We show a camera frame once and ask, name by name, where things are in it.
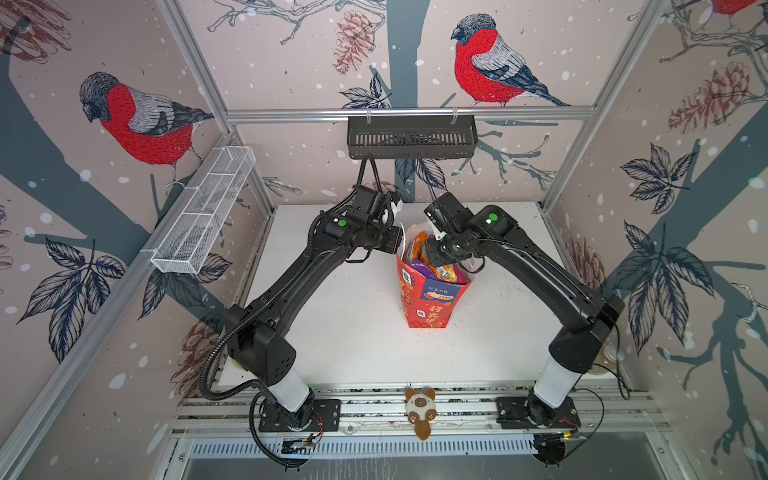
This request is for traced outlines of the purple Fox's candy bag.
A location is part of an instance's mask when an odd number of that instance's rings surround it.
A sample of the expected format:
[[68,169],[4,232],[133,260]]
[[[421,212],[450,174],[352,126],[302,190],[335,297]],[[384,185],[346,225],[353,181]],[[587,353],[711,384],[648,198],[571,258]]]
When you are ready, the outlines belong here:
[[426,264],[419,259],[415,259],[410,263],[410,267],[421,274],[425,279],[456,285],[467,285],[470,283],[470,280],[466,277],[458,265],[451,264],[433,267],[432,265]]

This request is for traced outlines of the red paper gift bag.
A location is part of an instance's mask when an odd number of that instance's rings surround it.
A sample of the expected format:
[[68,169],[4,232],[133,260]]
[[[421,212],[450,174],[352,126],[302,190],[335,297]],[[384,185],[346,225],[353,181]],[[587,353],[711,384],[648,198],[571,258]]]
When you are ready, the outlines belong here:
[[458,265],[470,280],[467,285],[425,279],[409,265],[413,241],[420,232],[425,232],[429,239],[434,237],[427,222],[411,225],[405,231],[405,239],[396,254],[403,313],[409,328],[442,329],[449,324],[454,308],[474,280],[474,273],[468,267],[478,266],[479,262],[470,260],[453,264]]

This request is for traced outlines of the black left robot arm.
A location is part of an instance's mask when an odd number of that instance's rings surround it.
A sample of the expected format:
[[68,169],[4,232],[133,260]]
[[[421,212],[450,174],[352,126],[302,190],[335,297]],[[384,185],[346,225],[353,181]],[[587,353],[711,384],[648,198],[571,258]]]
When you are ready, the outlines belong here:
[[229,358],[253,374],[214,397],[229,398],[248,388],[265,393],[304,424],[314,394],[294,368],[296,350],[286,340],[296,316],[324,280],[351,263],[361,249],[394,254],[403,238],[395,224],[402,200],[395,193],[356,186],[340,204],[320,212],[310,223],[305,248],[279,279],[246,307],[230,307],[221,341]]

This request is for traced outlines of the orange Fox's candy bag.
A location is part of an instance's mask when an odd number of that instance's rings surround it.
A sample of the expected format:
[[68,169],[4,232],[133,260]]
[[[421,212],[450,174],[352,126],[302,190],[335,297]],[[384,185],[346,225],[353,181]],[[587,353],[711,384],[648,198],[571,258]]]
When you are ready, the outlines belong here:
[[459,275],[453,265],[433,266],[428,259],[426,242],[429,237],[425,232],[416,235],[413,241],[409,265],[425,278],[446,283],[459,284]]

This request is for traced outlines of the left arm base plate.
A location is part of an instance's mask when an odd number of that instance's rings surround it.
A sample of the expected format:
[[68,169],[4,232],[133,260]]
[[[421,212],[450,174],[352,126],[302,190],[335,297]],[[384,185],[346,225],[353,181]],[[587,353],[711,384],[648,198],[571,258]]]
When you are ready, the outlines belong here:
[[341,401],[338,399],[313,399],[296,411],[290,412],[276,402],[267,401],[259,408],[258,431],[260,433],[336,432],[341,417]]

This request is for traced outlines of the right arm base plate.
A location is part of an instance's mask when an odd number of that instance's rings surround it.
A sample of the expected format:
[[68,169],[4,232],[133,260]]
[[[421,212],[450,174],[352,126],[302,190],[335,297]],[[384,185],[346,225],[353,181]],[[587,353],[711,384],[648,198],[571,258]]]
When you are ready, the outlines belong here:
[[579,419],[575,404],[570,396],[557,407],[550,407],[535,395],[497,397],[496,422],[505,430],[528,429],[579,429]]

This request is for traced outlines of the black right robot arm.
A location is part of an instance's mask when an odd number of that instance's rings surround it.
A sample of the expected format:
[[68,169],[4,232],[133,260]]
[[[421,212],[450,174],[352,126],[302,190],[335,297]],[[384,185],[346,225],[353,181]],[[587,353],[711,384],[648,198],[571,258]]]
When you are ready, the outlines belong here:
[[602,296],[546,254],[506,211],[488,205],[473,213],[445,193],[424,210],[435,237],[426,242],[435,266],[470,258],[490,260],[515,276],[560,321],[549,358],[526,400],[526,416],[549,426],[561,414],[568,394],[596,360],[625,304]]

